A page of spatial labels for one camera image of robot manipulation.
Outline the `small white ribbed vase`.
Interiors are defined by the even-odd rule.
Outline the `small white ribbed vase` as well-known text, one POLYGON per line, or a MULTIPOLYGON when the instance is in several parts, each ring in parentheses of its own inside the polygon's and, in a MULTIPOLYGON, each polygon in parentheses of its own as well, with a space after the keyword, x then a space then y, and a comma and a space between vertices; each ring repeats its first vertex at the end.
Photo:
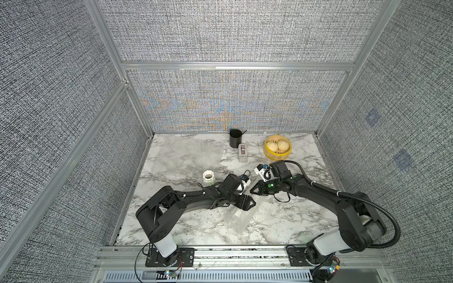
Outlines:
POLYGON ((202 175, 204 186, 212 186, 216 183, 215 175, 213 171, 205 171, 202 175))

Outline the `tall white ribbed vase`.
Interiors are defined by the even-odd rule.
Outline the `tall white ribbed vase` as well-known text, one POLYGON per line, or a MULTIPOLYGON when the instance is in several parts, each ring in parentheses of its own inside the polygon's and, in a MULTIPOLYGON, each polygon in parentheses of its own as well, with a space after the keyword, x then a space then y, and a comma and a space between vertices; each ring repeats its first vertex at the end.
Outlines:
POLYGON ((250 235, 258 223, 260 208, 260 203, 249 211, 243 211, 234 206, 224 217, 225 225, 238 235, 250 235))

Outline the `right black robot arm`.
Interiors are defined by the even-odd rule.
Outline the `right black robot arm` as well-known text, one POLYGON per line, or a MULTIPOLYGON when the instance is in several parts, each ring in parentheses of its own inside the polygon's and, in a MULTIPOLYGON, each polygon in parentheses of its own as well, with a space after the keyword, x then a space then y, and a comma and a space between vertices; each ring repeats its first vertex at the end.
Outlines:
POLYGON ((259 164, 254 173, 261 180, 250 190, 254 195, 269 196, 284 192, 310 200, 337 216, 338 228, 315 237, 306 244, 306 261, 320 265, 340 251, 363 251, 386 234, 386 226, 377 207, 361 192, 347 196, 311 180, 294 161, 281 160, 259 164))

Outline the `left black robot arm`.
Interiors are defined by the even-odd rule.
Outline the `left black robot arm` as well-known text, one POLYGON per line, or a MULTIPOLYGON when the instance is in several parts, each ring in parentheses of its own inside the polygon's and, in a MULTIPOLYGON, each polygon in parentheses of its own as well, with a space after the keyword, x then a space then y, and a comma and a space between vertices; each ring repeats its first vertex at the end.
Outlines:
POLYGON ((192 211, 231 205, 249 211, 256 206, 256 202, 244 193, 248 183, 247 178, 229 174, 224 181, 201 187, 198 191, 176 191, 171 186, 164 186, 136 211, 136 219, 151 248, 159 252, 161 257, 174 261, 178 245, 171 231, 181 216, 192 211))

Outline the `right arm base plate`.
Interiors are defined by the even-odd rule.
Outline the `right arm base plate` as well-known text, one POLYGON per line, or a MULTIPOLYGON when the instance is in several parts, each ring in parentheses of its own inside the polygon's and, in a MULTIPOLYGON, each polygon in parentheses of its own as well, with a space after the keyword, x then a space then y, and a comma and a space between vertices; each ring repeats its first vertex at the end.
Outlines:
POLYGON ((316 266, 308 261, 305 246, 288 245, 285 251, 291 267, 316 266))

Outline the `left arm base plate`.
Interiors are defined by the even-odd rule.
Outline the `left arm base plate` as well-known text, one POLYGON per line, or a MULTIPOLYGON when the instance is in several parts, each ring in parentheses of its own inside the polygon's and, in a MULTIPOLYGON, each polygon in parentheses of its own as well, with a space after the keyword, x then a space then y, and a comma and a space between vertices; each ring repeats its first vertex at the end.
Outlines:
POLYGON ((194 248, 177 248, 169 257, 163 257, 156 248, 150 249, 146 257, 145 267, 178 268, 193 267, 194 248))

